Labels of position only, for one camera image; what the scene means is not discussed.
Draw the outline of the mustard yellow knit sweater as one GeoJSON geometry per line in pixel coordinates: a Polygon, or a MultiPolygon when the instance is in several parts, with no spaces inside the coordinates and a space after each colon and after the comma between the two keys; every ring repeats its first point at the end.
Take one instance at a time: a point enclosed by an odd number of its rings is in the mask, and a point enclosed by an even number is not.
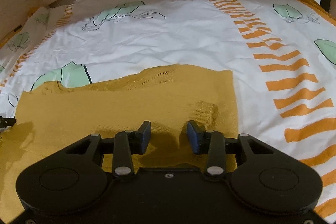
{"type": "Polygon", "coordinates": [[[186,134],[190,120],[230,138],[238,134],[232,72],[193,65],[145,69],[79,88],[47,82],[21,95],[15,118],[16,124],[1,133],[1,219],[5,222],[23,209],[15,191],[21,171],[91,133],[111,138],[150,121],[150,144],[145,155],[134,156],[136,168],[204,166],[205,156],[193,154],[186,134]]]}

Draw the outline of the white leaf-print bed sheet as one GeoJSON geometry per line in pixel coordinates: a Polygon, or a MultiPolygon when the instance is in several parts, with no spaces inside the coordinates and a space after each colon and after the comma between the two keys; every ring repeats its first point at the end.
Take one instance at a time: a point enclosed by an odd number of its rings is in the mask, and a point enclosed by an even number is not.
{"type": "Polygon", "coordinates": [[[1,115],[21,95],[145,69],[231,71],[238,134],[311,166],[335,221],[335,26],[298,0],[85,0],[41,7],[1,46],[1,115]]]}

